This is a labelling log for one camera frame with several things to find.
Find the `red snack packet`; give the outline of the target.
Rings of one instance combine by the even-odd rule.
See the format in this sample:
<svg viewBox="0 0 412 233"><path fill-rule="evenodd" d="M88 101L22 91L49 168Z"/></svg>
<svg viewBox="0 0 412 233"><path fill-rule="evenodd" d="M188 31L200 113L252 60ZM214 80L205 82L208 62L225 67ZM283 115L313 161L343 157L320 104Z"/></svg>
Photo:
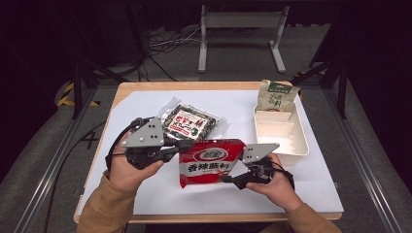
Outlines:
<svg viewBox="0 0 412 233"><path fill-rule="evenodd" d="M202 140L179 154L180 186L219 183L230 173L246 145L239 139Z"/></svg>

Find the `beige green-topped packet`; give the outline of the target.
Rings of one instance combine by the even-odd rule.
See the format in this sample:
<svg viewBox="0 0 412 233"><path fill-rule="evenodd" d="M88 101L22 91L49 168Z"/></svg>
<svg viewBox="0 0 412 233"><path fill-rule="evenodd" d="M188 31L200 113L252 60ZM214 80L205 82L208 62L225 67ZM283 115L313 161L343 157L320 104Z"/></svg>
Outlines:
<svg viewBox="0 0 412 233"><path fill-rule="evenodd" d="M299 90L299 87L293 86L289 82L262 80L257 95L257 110L285 112Z"/></svg>

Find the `person's left hand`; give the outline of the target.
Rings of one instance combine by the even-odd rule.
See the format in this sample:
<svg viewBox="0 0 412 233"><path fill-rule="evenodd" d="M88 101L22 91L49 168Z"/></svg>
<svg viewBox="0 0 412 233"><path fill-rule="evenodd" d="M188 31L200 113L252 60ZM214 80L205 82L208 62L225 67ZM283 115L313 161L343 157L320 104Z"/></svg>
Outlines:
<svg viewBox="0 0 412 233"><path fill-rule="evenodd" d="M109 181L116 187L123 190L136 190L141 183L153 176L163 165L162 161L157 161L149 165L143 170L138 170L128 163L124 155L124 148L121 142L127 138L125 133L120 138L120 141L115 146L109 172Z"/></svg>

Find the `white divided plastic container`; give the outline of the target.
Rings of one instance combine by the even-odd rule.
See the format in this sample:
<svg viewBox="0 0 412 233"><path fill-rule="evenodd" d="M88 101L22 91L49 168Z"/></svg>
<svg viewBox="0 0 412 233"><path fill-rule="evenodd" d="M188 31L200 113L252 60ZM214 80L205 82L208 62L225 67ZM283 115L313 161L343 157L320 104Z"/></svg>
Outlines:
<svg viewBox="0 0 412 233"><path fill-rule="evenodd" d="M257 142L279 144L274 153L283 165L293 166L309 154L302 113L303 108L296 101L284 112L255 110Z"/></svg>

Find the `yellow black hazard tape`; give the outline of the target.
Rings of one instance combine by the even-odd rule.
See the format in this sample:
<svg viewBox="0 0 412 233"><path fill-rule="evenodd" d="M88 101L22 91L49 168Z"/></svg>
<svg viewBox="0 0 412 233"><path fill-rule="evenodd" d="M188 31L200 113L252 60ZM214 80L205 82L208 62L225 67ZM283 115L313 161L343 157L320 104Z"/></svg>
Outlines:
<svg viewBox="0 0 412 233"><path fill-rule="evenodd" d="M63 90L60 99L57 101L57 106L75 106L75 102L69 99L71 91L74 89L74 83L69 82Z"/></svg>

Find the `clear dark seaweed packet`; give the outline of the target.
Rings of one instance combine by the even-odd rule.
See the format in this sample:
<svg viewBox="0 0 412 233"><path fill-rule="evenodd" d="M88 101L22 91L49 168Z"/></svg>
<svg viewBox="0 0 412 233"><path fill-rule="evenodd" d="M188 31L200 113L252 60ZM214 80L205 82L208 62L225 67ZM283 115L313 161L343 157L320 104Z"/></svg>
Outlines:
<svg viewBox="0 0 412 233"><path fill-rule="evenodd" d="M177 97L162 107L157 116L166 135L180 140L220 139L230 125L225 117L193 107Z"/></svg>

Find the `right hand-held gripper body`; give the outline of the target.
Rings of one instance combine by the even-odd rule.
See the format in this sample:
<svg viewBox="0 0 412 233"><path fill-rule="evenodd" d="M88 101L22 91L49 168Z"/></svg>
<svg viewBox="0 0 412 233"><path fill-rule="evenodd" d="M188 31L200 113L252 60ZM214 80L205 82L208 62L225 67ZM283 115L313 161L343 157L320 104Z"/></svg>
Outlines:
<svg viewBox="0 0 412 233"><path fill-rule="evenodd" d="M269 183L274 175L271 159L267 155L280 147L278 143L249 144L244 148L242 162L248 168L244 183Z"/></svg>

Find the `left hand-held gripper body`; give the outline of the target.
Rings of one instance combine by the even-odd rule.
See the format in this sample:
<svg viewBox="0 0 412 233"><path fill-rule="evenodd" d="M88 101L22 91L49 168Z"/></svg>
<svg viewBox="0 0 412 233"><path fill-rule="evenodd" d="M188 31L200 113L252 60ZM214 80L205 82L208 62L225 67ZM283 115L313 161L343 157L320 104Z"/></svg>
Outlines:
<svg viewBox="0 0 412 233"><path fill-rule="evenodd" d="M121 142L127 161L136 169L143 170L149 165L162 161L161 151L175 147L165 147L167 138L158 118L151 118L145 124L132 130Z"/></svg>

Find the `aluminium floor rail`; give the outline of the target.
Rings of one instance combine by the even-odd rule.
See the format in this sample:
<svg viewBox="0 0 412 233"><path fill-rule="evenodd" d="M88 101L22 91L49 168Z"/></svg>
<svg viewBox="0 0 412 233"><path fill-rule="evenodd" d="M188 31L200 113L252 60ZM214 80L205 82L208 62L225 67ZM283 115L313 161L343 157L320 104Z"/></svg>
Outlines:
<svg viewBox="0 0 412 233"><path fill-rule="evenodd" d="M85 115L87 107L95 95L95 92L96 89L85 90L85 94L83 94L84 101L86 102L84 108L81 110L80 115L76 119L71 119L69 121L69 125L65 129L63 137L13 233L27 233L29 231L29 228L33 224L37 214L40 212L40 209L56 180L58 169L63 164L64 156L68 151L69 144L71 143L72 138Z"/></svg>
<svg viewBox="0 0 412 233"><path fill-rule="evenodd" d="M400 226L395 214L390 207L387 198L384 195L382 185L378 182L377 178L373 174L371 168L369 167L364 154L361 150L353 130L351 129L348 121L340 115L337 108L337 99L334 97L333 92L329 89L324 89L323 94L333 111L333 115L337 120L339 128L344 134L345 140L347 141L350 149L351 156L356 164L360 176L365 184L365 187L371 197L371 200L377 210L383 224L388 233L405 233L405 231Z"/></svg>

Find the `person's right hand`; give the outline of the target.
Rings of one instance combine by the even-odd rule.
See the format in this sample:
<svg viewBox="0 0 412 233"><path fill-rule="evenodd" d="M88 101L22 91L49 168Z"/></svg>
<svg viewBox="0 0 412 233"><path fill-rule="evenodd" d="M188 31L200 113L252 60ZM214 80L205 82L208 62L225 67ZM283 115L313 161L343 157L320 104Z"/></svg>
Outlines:
<svg viewBox="0 0 412 233"><path fill-rule="evenodd" d="M247 183L246 187L254 192L266 196L273 204L290 213L303 204L303 201L295 193L288 177L283 173L279 157L275 153L269 153L268 158L276 169L274 177L268 184Z"/></svg>

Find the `white metal stand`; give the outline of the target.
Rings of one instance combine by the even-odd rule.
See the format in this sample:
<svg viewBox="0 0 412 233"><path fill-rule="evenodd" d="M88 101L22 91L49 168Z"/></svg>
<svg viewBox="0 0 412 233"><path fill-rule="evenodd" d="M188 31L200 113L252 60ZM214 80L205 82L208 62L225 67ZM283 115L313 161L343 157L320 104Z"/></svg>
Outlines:
<svg viewBox="0 0 412 233"><path fill-rule="evenodd" d="M276 12L209 12L205 6L201 9L201 42L198 59L198 72L206 72L207 64L207 29L208 28L274 28L275 38L268 43L278 72L286 72L286 66L279 51L290 7Z"/></svg>

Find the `white table mat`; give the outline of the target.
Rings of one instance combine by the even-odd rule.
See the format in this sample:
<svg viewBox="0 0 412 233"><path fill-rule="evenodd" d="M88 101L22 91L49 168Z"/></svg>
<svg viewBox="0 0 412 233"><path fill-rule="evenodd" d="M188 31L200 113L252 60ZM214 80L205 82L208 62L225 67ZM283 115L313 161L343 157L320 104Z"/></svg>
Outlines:
<svg viewBox="0 0 412 233"><path fill-rule="evenodd" d="M166 90L134 91L112 109L86 181L85 192L75 212L79 218L86 199L98 186L106 169L105 156L120 132L136 117L153 117L172 98L205 110L230 122L227 138L249 144L257 140L255 90ZM309 151L287 168L293 174L297 194L319 214L339 219L344 212L335 185L301 102L294 101ZM133 219L141 222L218 221L227 216L246 221L253 216L279 218L284 211L264 196L231 183L195 184L180 187L178 159L163 165L139 188Z"/></svg>

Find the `black metal stand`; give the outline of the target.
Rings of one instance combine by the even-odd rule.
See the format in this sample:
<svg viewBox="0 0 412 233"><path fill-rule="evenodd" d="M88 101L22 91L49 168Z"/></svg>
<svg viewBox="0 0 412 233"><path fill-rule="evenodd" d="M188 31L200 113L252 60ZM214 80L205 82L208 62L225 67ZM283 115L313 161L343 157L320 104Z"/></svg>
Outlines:
<svg viewBox="0 0 412 233"><path fill-rule="evenodd" d="M76 119L80 115L81 110L86 104L82 94L82 85L85 84L87 89L95 89L99 85L97 75L94 73L95 70L118 83L127 83L127 79L110 71L109 69L100 66L90 60L78 58L73 66L74 76L72 81L74 84L75 110L72 119Z"/></svg>
<svg viewBox="0 0 412 233"><path fill-rule="evenodd" d="M347 67L343 59L332 59L330 61L324 62L303 73L302 75L294 77L291 80L291 83L292 85L297 85L322 71L324 71L325 74L320 80L321 88L332 88L335 82L338 82L337 109L340 116L342 118L345 118L346 89L348 78Z"/></svg>

